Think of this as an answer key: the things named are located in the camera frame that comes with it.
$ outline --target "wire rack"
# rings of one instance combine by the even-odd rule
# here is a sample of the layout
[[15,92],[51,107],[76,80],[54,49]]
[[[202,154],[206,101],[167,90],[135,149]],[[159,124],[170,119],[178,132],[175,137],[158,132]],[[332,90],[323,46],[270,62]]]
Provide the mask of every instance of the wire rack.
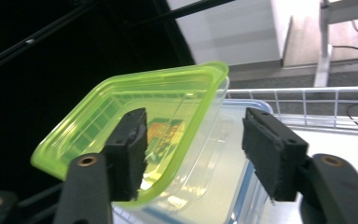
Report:
[[358,133],[358,87],[228,90],[227,98],[265,101],[287,126]]

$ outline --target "white surface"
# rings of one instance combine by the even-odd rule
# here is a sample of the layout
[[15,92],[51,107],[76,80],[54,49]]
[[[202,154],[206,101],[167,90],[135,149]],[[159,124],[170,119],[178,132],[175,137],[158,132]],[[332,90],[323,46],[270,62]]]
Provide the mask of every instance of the white surface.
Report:
[[[168,0],[171,9],[194,2],[197,1]],[[177,22],[196,63],[218,60],[235,65],[280,60],[269,0],[236,0],[185,16]]]
[[[358,171],[358,136],[336,133],[315,133],[295,131],[310,144],[309,155],[326,153],[339,156],[351,163]],[[264,224],[293,224],[302,223],[299,214],[299,201],[296,203],[266,203],[261,223]]]

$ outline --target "transparent plastic box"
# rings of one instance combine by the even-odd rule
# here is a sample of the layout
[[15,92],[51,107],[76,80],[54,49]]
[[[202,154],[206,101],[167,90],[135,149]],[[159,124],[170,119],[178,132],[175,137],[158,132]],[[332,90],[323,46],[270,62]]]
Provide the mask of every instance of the transparent plastic box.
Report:
[[[100,152],[122,116],[144,107],[148,166],[138,200],[120,205],[139,207],[159,197],[166,209],[180,209],[186,204],[172,200],[173,194],[192,201],[208,184],[211,164],[200,162],[200,155],[208,154],[203,146],[226,96],[227,73],[224,63],[212,62],[111,77],[85,96],[39,144],[31,163],[64,180],[72,159]],[[190,145],[197,147],[189,150]],[[205,178],[191,178],[196,172]]]
[[203,128],[212,130],[203,146],[198,141],[190,146],[186,156],[199,154],[179,169],[175,179],[185,181],[173,186],[180,188],[168,187],[169,193],[137,209],[113,203],[115,223],[259,223],[268,195],[241,149],[242,118],[249,107],[272,113],[261,101],[225,100],[212,122],[200,125],[196,138],[205,137]]

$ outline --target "metal bar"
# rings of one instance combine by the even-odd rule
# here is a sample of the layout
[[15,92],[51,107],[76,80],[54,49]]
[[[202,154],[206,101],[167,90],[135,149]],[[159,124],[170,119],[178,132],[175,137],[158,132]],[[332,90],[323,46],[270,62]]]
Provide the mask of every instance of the metal bar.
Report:
[[319,30],[321,33],[321,57],[328,57],[328,36],[329,36],[330,7],[327,1],[323,1],[319,11]]
[[358,0],[330,3],[329,23],[358,20]]
[[304,109],[304,124],[307,125],[307,102],[306,102],[306,96],[305,92],[302,92],[303,97],[303,109]]
[[[299,117],[295,117],[295,118],[290,118],[287,116],[282,116],[282,120],[285,120],[285,122],[291,122],[291,123],[299,123],[301,121],[300,124],[303,125],[302,123],[302,118]],[[324,125],[322,126],[333,126],[332,122],[334,122],[334,118],[320,118],[320,119],[314,119],[314,118],[308,118],[309,121],[309,125],[313,124],[313,126],[315,126],[316,124],[318,125],[322,125],[321,123],[318,123],[318,121],[331,121],[331,123],[324,123]],[[356,129],[358,129],[358,126],[356,126],[355,124],[353,124],[353,119],[348,120],[348,119],[338,119],[337,120],[337,126],[340,125],[344,125],[344,126],[351,126],[351,127],[355,127]]]
[[40,42],[41,40],[45,39],[49,35],[60,30],[63,26],[67,25],[71,21],[79,18],[86,12],[90,11],[93,7],[97,5],[96,1],[92,1],[83,5],[81,7],[76,8],[75,10],[69,12],[65,16],[59,18],[58,20],[54,21],[53,23],[49,24],[48,26],[42,28],[38,32],[28,36],[27,38],[23,39],[19,43],[13,45],[12,47],[6,49],[5,51],[0,53],[0,65],[10,61],[12,58],[16,57],[20,53],[24,52],[28,48],[32,47],[36,43]]
[[188,16],[190,14],[211,8],[211,7],[217,7],[220,5],[223,5],[228,2],[232,2],[234,0],[201,0],[199,2],[190,4],[185,7],[180,7],[175,10],[172,10],[170,12],[166,12],[162,15],[156,16],[155,18],[140,21],[135,24],[129,24],[129,29],[139,29],[139,28],[146,28],[158,23],[162,23],[168,20],[178,19],[184,16]]
[[277,106],[277,110],[278,110],[278,117],[279,117],[279,120],[281,120],[281,108],[280,108],[280,105],[279,105],[279,100],[278,100],[278,93],[275,91],[274,92],[274,96],[275,96],[275,100],[276,100],[276,106]]
[[355,130],[342,130],[342,129],[332,129],[328,127],[312,127],[312,126],[303,126],[303,125],[296,125],[296,124],[288,124],[287,125],[290,129],[296,131],[311,131],[317,133],[338,133],[338,134],[350,134],[350,135],[358,135],[358,131]]
[[230,93],[248,93],[248,92],[254,92],[254,93],[273,93],[275,91],[278,92],[335,92],[335,91],[347,91],[347,92],[354,92],[358,91],[358,87],[324,87],[324,88],[281,88],[281,89],[252,89],[252,90],[245,90],[245,89],[231,89],[227,90]]
[[[268,100],[265,99],[263,100],[264,102],[271,102],[271,103],[299,103],[301,104],[303,101],[302,100]],[[308,100],[307,103],[315,103],[315,104],[334,104],[336,101],[335,100]],[[354,104],[357,103],[358,104],[358,100],[338,100],[338,103],[341,104]]]
[[[282,114],[281,117],[283,119],[303,119],[302,115],[294,115],[294,114]],[[334,121],[333,116],[324,116],[324,115],[314,115],[314,116],[309,115],[308,119],[309,120],[331,120],[331,121]],[[338,116],[337,120],[347,121],[348,123],[353,123],[353,119],[349,119],[344,116]]]
[[336,102],[334,103],[334,127],[337,126],[337,113],[338,113],[338,93],[339,91],[336,91]]
[[330,71],[330,60],[333,55],[333,46],[322,44],[322,50],[319,56],[318,67],[316,68],[313,87],[327,87]]

